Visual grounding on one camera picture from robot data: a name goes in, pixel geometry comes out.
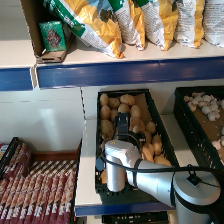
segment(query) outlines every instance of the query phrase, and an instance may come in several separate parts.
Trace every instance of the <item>blue shelf edge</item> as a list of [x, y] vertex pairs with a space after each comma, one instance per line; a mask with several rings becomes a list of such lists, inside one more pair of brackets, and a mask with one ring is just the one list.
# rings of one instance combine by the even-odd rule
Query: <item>blue shelf edge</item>
[[122, 85], [224, 78], [224, 57], [37, 67], [40, 88]]
[[29, 68], [0, 69], [0, 91], [33, 90]]
[[75, 206], [75, 215], [77, 217], [83, 217], [89, 215], [130, 214], [167, 210], [174, 210], [174, 208], [161, 202], [145, 202], [119, 205]]

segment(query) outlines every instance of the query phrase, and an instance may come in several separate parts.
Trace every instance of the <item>green packaging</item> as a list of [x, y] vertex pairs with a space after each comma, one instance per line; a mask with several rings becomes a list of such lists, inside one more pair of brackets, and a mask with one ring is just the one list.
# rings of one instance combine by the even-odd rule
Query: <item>green packaging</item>
[[66, 50], [64, 31], [60, 21], [40, 23], [39, 25], [46, 51]]

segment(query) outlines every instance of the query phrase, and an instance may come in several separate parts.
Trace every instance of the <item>chip bag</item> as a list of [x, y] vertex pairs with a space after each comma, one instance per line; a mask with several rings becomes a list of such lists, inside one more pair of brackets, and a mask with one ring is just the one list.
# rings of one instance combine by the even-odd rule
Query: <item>chip bag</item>
[[52, 14], [67, 23], [83, 42], [111, 57], [123, 57], [120, 28], [107, 0], [40, 1]]
[[224, 47], [224, 0], [207, 0], [203, 20], [205, 39]]
[[145, 48], [145, 26], [142, 10], [134, 0], [109, 0], [117, 17], [125, 43]]
[[178, 12], [171, 0], [137, 0], [145, 22], [146, 37], [161, 50], [168, 50], [176, 29]]
[[199, 48], [204, 36], [202, 28], [205, 0], [177, 0], [179, 17], [175, 40], [181, 45]]

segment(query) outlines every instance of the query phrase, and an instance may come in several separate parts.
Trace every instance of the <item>black crate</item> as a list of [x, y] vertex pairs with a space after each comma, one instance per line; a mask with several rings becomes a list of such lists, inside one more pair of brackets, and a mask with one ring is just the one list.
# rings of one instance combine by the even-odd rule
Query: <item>black crate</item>
[[9, 164], [12, 156], [15, 153], [15, 150], [19, 144], [19, 139], [17, 137], [14, 137], [12, 141], [10, 142], [7, 150], [5, 151], [3, 157], [0, 160], [0, 179], [2, 179], [4, 169]]
[[175, 91], [174, 115], [182, 129], [187, 143], [195, 156], [199, 166], [211, 167], [224, 172], [219, 155], [208, 139], [194, 113], [191, 112], [184, 96], [191, 96], [193, 92], [205, 92], [206, 95], [213, 95], [218, 99], [224, 99], [223, 86], [199, 86], [180, 87]]
[[134, 214], [119, 214], [119, 215], [103, 215], [102, 223], [104, 224], [168, 224], [167, 212], [146, 212]]
[[[100, 145], [103, 141], [103, 139], [100, 137], [100, 103], [99, 103], [99, 99], [100, 96], [106, 93], [108, 95], [108, 97], [112, 97], [112, 98], [116, 98], [116, 97], [120, 97], [122, 95], [125, 94], [129, 94], [132, 96], [137, 96], [140, 94], [145, 94], [145, 98], [146, 98], [146, 103], [148, 105], [148, 110], [150, 112], [152, 121], [156, 124], [156, 131], [157, 134], [159, 134], [162, 138], [162, 142], [163, 142], [163, 153], [165, 158], [167, 158], [171, 165], [173, 167], [179, 167], [179, 164], [177, 162], [175, 153], [174, 153], [174, 148], [170, 143], [170, 139], [167, 135], [167, 132], [164, 128], [164, 125], [162, 123], [162, 120], [159, 116], [159, 113], [156, 109], [155, 103], [148, 91], [148, 89], [140, 89], [140, 90], [123, 90], [123, 91], [111, 91], [111, 92], [99, 92], [98, 93], [98, 100], [97, 100], [97, 130], [96, 130], [96, 158], [99, 157], [99, 155], [101, 154], [101, 148]], [[100, 180], [100, 176], [101, 176], [101, 172], [99, 172], [97, 169], [95, 169], [95, 189], [96, 189], [96, 193], [99, 193], [102, 197], [106, 196], [106, 197], [110, 197], [111, 200], [116, 200], [116, 196], [125, 196], [126, 199], [125, 201], [128, 202], [130, 200], [134, 200], [134, 198], [136, 199], [136, 202], [139, 202], [139, 200], [155, 200], [153, 199], [151, 196], [149, 196], [148, 194], [135, 189], [134, 187], [130, 186], [127, 182], [125, 184], [125, 188], [120, 191], [120, 192], [111, 192], [107, 189], [107, 184], [102, 184], [101, 180]], [[132, 191], [135, 190], [135, 197], [131, 197], [132, 195]]]

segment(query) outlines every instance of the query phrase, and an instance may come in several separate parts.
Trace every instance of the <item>cardboard box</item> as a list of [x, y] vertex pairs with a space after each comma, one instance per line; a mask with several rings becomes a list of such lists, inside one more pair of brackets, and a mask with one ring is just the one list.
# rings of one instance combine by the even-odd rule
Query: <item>cardboard box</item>
[[65, 51], [44, 52], [45, 46], [41, 35], [39, 23], [59, 20], [43, 7], [38, 0], [20, 0], [25, 16], [27, 29], [32, 41], [34, 55], [37, 63], [62, 62], [71, 45], [74, 35], [71, 34]]

